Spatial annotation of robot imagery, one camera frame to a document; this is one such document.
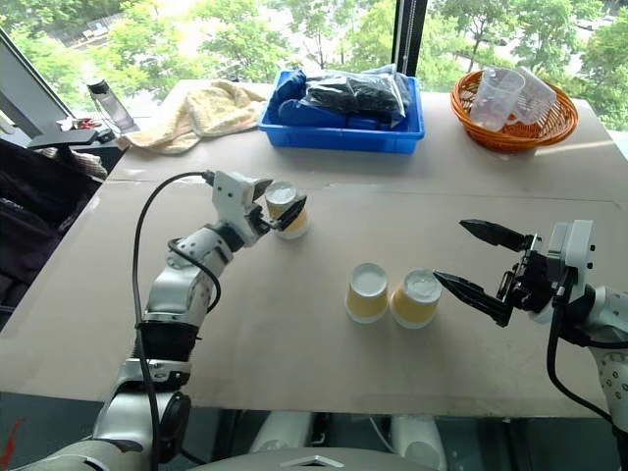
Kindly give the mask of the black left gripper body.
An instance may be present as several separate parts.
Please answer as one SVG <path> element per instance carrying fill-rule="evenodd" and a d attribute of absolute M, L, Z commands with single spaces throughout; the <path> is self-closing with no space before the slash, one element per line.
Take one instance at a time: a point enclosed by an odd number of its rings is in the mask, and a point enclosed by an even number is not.
<path fill-rule="evenodd" d="M 246 208 L 244 219 L 254 234 L 267 234 L 278 227 L 278 223 L 266 217 L 263 208 L 256 203 Z"/>

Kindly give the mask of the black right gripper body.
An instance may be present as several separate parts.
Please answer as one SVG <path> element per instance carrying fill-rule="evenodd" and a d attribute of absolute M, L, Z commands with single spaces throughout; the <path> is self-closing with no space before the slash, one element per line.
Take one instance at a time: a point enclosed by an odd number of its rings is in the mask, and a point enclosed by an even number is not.
<path fill-rule="evenodd" d="M 532 314 L 540 314 L 550 303 L 560 279 L 563 263 L 540 252 L 542 239 L 524 235 L 514 251 L 523 253 L 520 261 L 506 271 L 497 291 L 505 304 Z"/>

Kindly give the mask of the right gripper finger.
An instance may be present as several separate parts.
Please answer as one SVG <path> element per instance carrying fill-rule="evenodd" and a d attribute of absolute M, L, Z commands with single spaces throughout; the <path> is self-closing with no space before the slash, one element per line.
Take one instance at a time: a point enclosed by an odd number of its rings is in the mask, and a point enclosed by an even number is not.
<path fill-rule="evenodd" d="M 493 246 L 502 246 L 515 252 L 529 247 L 529 237 L 512 229 L 478 219 L 461 220 L 459 224 L 471 235 Z"/>
<path fill-rule="evenodd" d="M 484 289 L 461 277 L 441 271 L 433 272 L 435 278 L 458 300 L 474 309 L 487 314 L 500 327 L 506 327 L 510 321 L 512 307 Z"/>

